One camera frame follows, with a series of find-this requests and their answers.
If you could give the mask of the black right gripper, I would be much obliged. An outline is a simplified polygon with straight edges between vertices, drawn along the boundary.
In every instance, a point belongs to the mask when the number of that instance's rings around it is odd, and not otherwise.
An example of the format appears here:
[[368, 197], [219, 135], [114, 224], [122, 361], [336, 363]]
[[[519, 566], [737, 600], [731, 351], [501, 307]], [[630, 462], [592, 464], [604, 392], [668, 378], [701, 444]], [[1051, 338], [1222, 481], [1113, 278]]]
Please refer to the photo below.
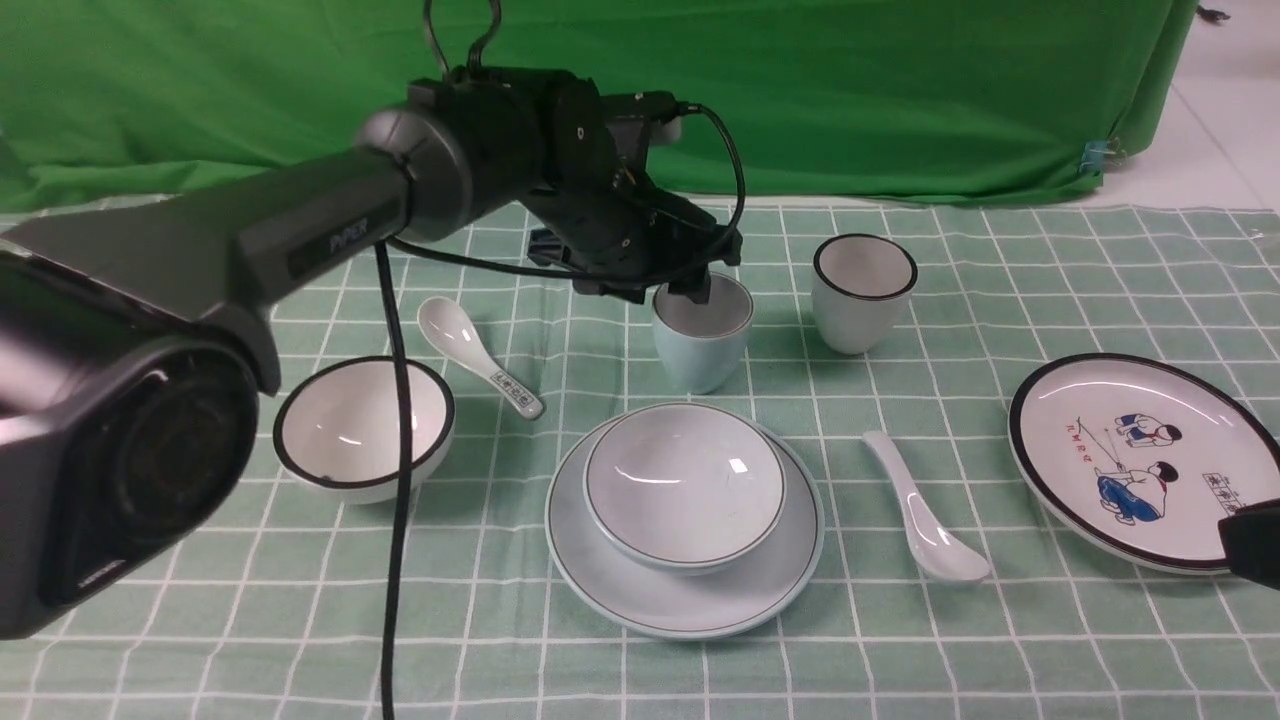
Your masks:
[[1280, 588], [1279, 501], [1244, 506], [1219, 520], [1219, 537], [1228, 570], [1270, 589]]

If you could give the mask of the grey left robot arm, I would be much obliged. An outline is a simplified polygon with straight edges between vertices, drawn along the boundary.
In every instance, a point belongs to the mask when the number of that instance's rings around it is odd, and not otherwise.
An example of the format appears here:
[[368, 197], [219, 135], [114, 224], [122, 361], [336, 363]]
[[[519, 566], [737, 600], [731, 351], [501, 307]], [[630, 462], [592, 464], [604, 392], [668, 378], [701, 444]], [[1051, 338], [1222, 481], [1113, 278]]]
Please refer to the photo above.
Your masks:
[[540, 223], [529, 274], [640, 304], [704, 304], [719, 223], [646, 174], [668, 92], [567, 70], [417, 79], [352, 149], [157, 202], [3, 233], [3, 639], [24, 639], [205, 523], [280, 388], [273, 306], [367, 247], [424, 242], [511, 204]]

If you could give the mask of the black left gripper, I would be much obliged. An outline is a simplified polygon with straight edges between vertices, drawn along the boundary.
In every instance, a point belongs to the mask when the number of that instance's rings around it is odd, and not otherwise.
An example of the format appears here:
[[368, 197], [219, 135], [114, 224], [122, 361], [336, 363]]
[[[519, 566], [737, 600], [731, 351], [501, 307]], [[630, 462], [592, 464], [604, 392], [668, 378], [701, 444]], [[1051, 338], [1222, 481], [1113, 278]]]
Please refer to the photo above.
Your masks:
[[572, 76], [556, 79], [543, 108], [550, 168], [544, 186], [524, 200], [541, 223], [527, 258], [585, 296], [644, 304], [650, 290], [666, 286], [668, 295], [707, 305], [710, 265], [742, 260], [744, 205], [719, 222], [662, 188], [646, 159], [653, 145], [678, 135], [685, 117], [704, 117], [724, 143], [742, 196], [742, 160], [722, 118], [667, 91], [604, 95]]

